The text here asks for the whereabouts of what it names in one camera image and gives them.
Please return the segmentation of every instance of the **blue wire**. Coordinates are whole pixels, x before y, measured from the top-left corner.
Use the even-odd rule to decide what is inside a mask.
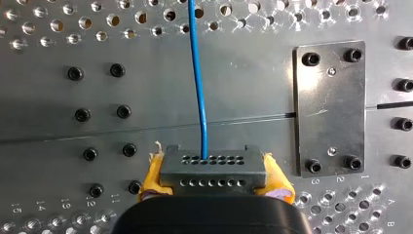
[[[206,104],[204,100],[203,77],[200,65],[200,50],[198,48],[197,38],[197,20],[195,19],[195,0],[188,1],[189,31],[191,38],[192,64],[194,66],[195,86],[197,88],[198,111],[200,114],[201,124],[201,155],[204,160],[207,159],[207,115]]]

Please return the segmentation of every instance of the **perforated metal panel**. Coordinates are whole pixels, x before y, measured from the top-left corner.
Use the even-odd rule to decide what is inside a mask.
[[[128,186],[144,179],[156,140],[200,148],[187,3],[180,2],[1,1],[0,220],[9,224],[1,231],[104,233],[114,214],[136,202]],[[393,129],[391,121],[412,118],[412,110],[376,106],[412,100],[411,93],[394,86],[396,79],[412,75],[411,52],[396,44],[413,34],[413,2],[205,0],[198,5],[210,148],[255,144],[273,152],[297,193],[311,195],[305,206],[298,196],[296,205],[316,233],[410,232],[413,175],[391,166],[391,160],[409,156],[411,134]],[[296,173],[292,51],[349,40],[364,41],[368,57],[365,171],[304,179]],[[123,77],[110,74],[113,63],[125,67]],[[82,80],[67,78],[72,66],[83,70]],[[131,108],[128,119],[117,116],[120,105]],[[90,110],[89,121],[76,121],[79,108]],[[132,157],[123,154],[127,143],[137,146]],[[98,150],[91,162],[83,158],[89,147]],[[104,186],[98,198],[88,194],[95,183]],[[380,195],[375,186],[383,189]],[[359,196],[348,200],[353,190]],[[334,202],[322,200],[325,192],[334,194]],[[362,201],[368,209],[360,207]],[[338,203],[346,209],[337,212]],[[380,217],[373,218],[374,211],[381,211]],[[358,214],[357,221],[348,222],[351,213]],[[327,216],[331,221],[325,222]],[[64,225],[55,227],[55,219]]]

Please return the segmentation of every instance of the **black screw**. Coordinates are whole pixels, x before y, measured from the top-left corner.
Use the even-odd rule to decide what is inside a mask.
[[[96,157],[97,157],[98,151],[97,149],[90,147],[87,148],[84,152],[83,152],[83,157],[87,160],[87,161],[93,161]]]
[[[321,58],[319,57],[319,54],[316,53],[307,53],[303,56],[303,64],[306,66],[317,66],[319,65],[319,61]]]
[[[116,113],[118,114],[119,118],[128,119],[131,116],[131,108],[127,105],[121,105],[118,107]]]
[[[104,187],[100,183],[95,183],[94,185],[92,185],[91,189],[89,189],[89,194],[94,198],[100,197],[103,192]]]
[[[348,62],[359,62],[363,56],[363,52],[359,49],[349,49],[344,54],[344,60]]]
[[[409,132],[413,129],[413,121],[411,119],[399,118],[395,122],[395,126],[402,131]]]
[[[89,119],[91,119],[91,115],[92,114],[89,109],[81,108],[81,109],[76,110],[75,118],[79,122],[86,122]]]
[[[406,156],[397,156],[394,160],[395,164],[402,168],[402,169],[408,169],[412,166],[412,161],[409,157]]]
[[[398,42],[398,48],[405,51],[413,50],[413,37],[404,37]]]
[[[312,174],[317,174],[322,169],[322,166],[319,163],[319,160],[316,160],[316,159],[309,160],[306,163],[306,167],[310,171],[310,173],[312,173]]]
[[[358,157],[349,156],[344,160],[344,165],[346,166],[346,168],[357,171],[361,169],[362,162],[358,159]]]
[[[136,195],[139,193],[140,187],[142,186],[142,183],[134,180],[130,183],[130,186],[128,188],[129,192],[133,195]]]
[[[112,74],[112,76],[120,78],[122,76],[125,75],[126,73],[126,69],[124,66],[122,66],[119,63],[114,63],[111,67],[110,67],[110,74]]]
[[[67,78],[72,81],[80,81],[84,77],[83,70],[79,67],[70,67],[67,70]]]
[[[410,93],[413,91],[413,80],[402,79],[397,83],[397,89],[399,91]]]
[[[124,148],[122,149],[122,152],[124,153],[125,156],[131,157],[136,153],[136,145],[132,143],[127,143]]]

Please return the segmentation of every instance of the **yellow part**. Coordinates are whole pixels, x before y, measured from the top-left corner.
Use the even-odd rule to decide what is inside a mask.
[[[273,158],[272,153],[266,153],[264,155],[265,171],[267,172],[267,183],[264,188],[256,189],[255,195],[265,195],[266,193],[276,189],[287,189],[292,193],[291,196],[285,197],[285,201],[289,204],[294,203],[295,190],[292,184],[288,181],[282,169]]]
[[[162,187],[159,182],[160,170],[164,160],[164,152],[162,151],[161,144],[158,143],[158,145],[160,146],[158,153],[151,154],[151,165],[139,192],[139,202],[142,200],[142,193],[145,191],[151,191],[164,195],[173,195],[172,188]],[[264,165],[267,172],[266,187],[256,189],[255,194],[265,195],[267,192],[272,190],[282,188],[287,189],[292,193],[292,195],[285,197],[284,199],[287,203],[292,204],[295,200],[295,190],[286,178],[285,174],[282,172],[282,169],[277,164],[276,160],[273,158],[273,154],[266,153],[264,155]]]

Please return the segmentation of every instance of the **rectangular plate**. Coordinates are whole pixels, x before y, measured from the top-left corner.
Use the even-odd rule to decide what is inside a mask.
[[[363,51],[359,62],[344,60],[349,49]],[[303,57],[317,53],[316,66],[306,66]],[[298,47],[294,53],[298,152],[302,177],[361,173],[344,168],[348,156],[364,162],[365,44],[345,42]],[[321,170],[307,170],[309,160]]]

